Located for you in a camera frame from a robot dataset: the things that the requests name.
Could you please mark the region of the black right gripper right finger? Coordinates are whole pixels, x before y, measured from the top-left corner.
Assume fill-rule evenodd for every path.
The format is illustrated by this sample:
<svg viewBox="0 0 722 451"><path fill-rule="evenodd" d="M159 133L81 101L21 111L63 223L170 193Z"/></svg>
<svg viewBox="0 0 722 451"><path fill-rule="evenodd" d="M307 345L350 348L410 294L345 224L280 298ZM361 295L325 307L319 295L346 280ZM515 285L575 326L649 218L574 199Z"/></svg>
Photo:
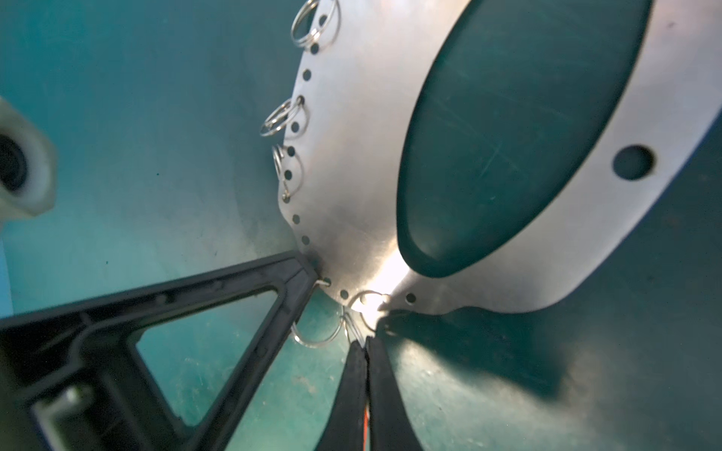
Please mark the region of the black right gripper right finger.
<svg viewBox="0 0 722 451"><path fill-rule="evenodd" d="M422 450L383 341L369 337L366 352L369 363L370 449Z"/></svg>

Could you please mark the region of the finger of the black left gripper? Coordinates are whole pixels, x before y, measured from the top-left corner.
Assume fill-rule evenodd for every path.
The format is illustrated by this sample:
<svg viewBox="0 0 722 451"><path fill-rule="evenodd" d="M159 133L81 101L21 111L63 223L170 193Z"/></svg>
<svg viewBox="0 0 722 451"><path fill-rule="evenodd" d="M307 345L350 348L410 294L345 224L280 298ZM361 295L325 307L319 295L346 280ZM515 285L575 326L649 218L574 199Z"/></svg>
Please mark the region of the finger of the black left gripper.
<svg viewBox="0 0 722 451"><path fill-rule="evenodd" d="M288 252L3 319L5 450L222 450L301 316L318 275ZM137 344L152 327L272 291L276 300L194 427L173 413Z"/></svg>

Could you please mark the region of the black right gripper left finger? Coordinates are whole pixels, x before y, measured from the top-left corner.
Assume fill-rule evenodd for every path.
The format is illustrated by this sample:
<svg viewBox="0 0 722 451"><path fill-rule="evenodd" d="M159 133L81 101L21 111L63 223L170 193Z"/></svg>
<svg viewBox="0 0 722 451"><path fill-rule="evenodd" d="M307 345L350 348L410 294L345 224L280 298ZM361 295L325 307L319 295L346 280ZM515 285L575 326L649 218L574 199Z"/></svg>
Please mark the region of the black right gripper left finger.
<svg viewBox="0 0 722 451"><path fill-rule="evenodd" d="M354 341L347 353L337 395L316 450L364 449L367 378L366 351Z"/></svg>

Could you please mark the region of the red key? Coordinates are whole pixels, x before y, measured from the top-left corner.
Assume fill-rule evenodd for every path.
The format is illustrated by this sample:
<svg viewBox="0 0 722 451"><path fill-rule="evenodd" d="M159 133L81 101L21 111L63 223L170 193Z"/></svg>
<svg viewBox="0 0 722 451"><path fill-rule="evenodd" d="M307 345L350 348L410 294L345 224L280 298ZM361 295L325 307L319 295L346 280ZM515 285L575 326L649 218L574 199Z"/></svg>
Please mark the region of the red key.
<svg viewBox="0 0 722 451"><path fill-rule="evenodd" d="M362 329L355 322L355 317L353 316L351 310L349 310L348 308L344 308L343 314L342 314L342 320L344 322L345 336L347 337L347 340L349 341L349 343L353 343L354 341L356 341L362 348L364 348L365 344L366 344L366 336L362 332ZM364 413L363 413L362 450L370 449L369 433L370 433L370 405L369 405L369 402L366 401Z"/></svg>

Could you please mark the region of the grey oval keyring plate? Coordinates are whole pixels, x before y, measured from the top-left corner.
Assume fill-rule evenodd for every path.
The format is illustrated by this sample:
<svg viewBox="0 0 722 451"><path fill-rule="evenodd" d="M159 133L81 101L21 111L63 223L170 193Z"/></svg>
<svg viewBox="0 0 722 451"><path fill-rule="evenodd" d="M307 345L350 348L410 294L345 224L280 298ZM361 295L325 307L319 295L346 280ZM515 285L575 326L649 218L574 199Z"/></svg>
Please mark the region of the grey oval keyring plate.
<svg viewBox="0 0 722 451"><path fill-rule="evenodd" d="M337 303L385 311L519 314L577 289L654 206L721 110L721 5L655 1L616 109L573 178L522 231L444 278L399 248L397 195L407 131L464 1L308 1L293 95L265 120L278 205Z"/></svg>

